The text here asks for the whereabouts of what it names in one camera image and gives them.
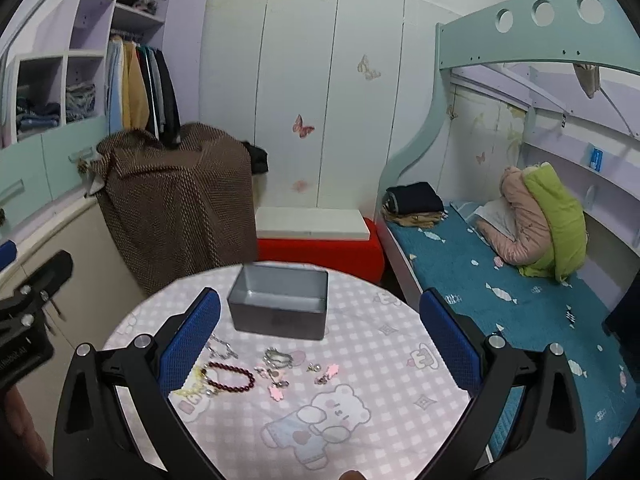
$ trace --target gray metal box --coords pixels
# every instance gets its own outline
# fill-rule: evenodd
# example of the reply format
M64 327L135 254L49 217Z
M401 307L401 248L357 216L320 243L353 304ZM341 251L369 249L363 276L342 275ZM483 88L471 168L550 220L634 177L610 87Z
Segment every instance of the gray metal box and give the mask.
M325 270L246 264L226 298L240 332L324 338L329 274Z

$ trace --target red stool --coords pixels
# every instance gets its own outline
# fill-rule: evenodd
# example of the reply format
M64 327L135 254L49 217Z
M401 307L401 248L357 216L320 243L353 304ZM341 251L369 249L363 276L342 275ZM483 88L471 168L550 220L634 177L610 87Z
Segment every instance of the red stool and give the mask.
M379 283L385 270L385 255L376 225L364 219L369 240L290 240L260 238L258 260L314 264L340 270L371 283Z

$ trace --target human hand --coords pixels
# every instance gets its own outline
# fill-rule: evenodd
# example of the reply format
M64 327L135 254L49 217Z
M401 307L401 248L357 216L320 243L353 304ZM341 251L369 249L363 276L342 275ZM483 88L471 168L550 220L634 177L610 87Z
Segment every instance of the human hand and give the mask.
M339 480L367 480L359 471L347 471Z
M22 400L17 386L11 388L4 397L4 413L9 427L18 437L24 449L44 469L49 463L49 453L47 453L43 439L33 426L31 413Z

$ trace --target light green drawer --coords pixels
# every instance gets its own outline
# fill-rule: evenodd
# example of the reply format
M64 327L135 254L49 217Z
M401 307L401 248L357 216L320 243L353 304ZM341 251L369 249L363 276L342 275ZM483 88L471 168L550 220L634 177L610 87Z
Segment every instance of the light green drawer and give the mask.
M60 126L42 134L47 177L54 200L83 183L85 177L78 172L78 159L95 158L95 145L106 136L104 116Z
M0 150L0 208L5 216L0 238L49 202L40 135Z

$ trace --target blue gripper pad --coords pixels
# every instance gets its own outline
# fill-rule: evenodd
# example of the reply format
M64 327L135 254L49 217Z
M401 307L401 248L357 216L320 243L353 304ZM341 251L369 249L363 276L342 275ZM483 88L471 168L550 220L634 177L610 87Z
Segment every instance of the blue gripper pad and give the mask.
M218 293L215 290L203 290L196 299L196 305L192 305L190 310L191 313L182 322L160 358L158 385L165 397L182 387L207 339L218 324Z
M451 314L429 290L420 297L420 320L453 380L475 397L482 384L480 357Z
M17 254L18 251L15 247L15 244L11 240L0 245L0 270L8 267L9 264L15 260Z

